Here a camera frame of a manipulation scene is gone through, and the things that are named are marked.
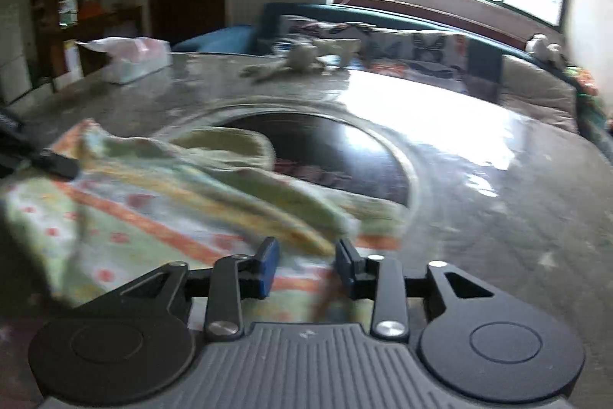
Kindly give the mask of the floral patterned baby garment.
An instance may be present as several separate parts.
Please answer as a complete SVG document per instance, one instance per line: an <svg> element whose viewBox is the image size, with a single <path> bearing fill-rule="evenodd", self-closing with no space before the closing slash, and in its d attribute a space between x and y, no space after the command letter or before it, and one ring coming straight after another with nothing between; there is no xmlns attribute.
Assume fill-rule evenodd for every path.
<svg viewBox="0 0 613 409"><path fill-rule="evenodd" d="M76 160L79 176L22 169L1 185L1 219L51 297L70 307L171 261L207 268L273 237L273 289L245 306L246 321L364 322L369 309L334 290L334 243L395 250L407 225L402 204L277 173L257 132L205 126L162 141L85 120L54 151Z"/></svg>

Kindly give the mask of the dark wooden table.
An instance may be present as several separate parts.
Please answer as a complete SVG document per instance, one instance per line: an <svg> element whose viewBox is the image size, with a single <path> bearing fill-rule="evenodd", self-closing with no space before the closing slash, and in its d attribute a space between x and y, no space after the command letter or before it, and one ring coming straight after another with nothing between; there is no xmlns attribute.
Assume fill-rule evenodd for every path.
<svg viewBox="0 0 613 409"><path fill-rule="evenodd" d="M58 20L35 22L38 73L43 79L51 79L67 72L64 54L64 44L67 41L93 41L107 36L133 37L142 33L143 9L140 6L102 13L69 27L61 27Z"/></svg>

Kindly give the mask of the white pink tissue pack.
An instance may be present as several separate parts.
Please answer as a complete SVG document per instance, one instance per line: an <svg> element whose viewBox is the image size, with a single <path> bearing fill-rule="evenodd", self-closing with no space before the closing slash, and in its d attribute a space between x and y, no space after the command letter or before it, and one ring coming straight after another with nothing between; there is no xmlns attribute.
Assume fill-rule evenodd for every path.
<svg viewBox="0 0 613 409"><path fill-rule="evenodd" d="M77 41L83 77L98 75L104 82L126 85L171 65L167 41L150 37L110 36Z"/></svg>

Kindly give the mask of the grey plain pillow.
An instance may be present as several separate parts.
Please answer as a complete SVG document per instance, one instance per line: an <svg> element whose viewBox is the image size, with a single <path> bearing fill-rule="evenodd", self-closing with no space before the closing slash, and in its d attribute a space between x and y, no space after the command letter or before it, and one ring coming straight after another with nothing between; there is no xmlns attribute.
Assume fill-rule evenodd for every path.
<svg viewBox="0 0 613 409"><path fill-rule="evenodd" d="M579 133L575 87L518 57L503 57L499 105L569 133Z"/></svg>

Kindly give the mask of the butterfly patterned pillow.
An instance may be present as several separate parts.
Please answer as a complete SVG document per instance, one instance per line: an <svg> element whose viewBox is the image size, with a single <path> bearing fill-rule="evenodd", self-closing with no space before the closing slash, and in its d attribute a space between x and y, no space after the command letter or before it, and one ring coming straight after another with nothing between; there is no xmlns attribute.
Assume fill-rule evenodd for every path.
<svg viewBox="0 0 613 409"><path fill-rule="evenodd" d="M376 27L362 43L361 59L369 72L385 76L460 81L469 67L469 42L453 31Z"/></svg>
<svg viewBox="0 0 613 409"><path fill-rule="evenodd" d="M366 41L372 27L359 22L332 23L318 21L304 16L283 15L280 17L279 36L276 47L287 49L298 41L314 39L357 39Z"/></svg>

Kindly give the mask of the teal sofa bench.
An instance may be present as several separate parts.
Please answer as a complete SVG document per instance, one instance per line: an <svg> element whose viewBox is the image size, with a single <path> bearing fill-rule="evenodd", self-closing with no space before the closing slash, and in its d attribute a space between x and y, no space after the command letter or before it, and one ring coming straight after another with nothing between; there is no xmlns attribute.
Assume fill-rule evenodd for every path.
<svg viewBox="0 0 613 409"><path fill-rule="evenodd" d="M594 79L586 69L569 64L557 44L544 43L542 53L504 44L467 29L415 16L340 4L269 3L254 26L237 25L188 38L172 49L180 53L269 55L285 51L295 39L353 38L362 43L358 69L388 69L400 76L403 60L426 60L453 69L473 97L496 103L503 80L503 58L515 57L549 72L575 88L581 135L612 154L612 119L604 112Z"/></svg>

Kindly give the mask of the grey plush bunny toy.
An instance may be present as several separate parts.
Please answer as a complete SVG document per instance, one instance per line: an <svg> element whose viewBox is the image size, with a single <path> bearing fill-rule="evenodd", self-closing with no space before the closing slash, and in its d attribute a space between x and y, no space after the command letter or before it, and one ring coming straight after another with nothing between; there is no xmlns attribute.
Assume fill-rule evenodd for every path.
<svg viewBox="0 0 613 409"><path fill-rule="evenodd" d="M240 76L264 81L286 74L330 74L346 69L361 49L359 39L314 38L295 41L282 59L252 64L241 69Z"/></svg>

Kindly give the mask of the white black plush toy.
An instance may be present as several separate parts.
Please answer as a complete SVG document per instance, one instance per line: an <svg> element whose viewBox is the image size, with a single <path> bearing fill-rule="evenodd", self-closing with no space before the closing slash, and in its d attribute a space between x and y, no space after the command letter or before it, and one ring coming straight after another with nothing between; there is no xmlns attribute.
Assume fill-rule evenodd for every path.
<svg viewBox="0 0 613 409"><path fill-rule="evenodd" d="M550 63L552 66L565 66L565 57L560 44L553 44L544 34L534 34L530 41L527 41L526 52L535 59Z"/></svg>

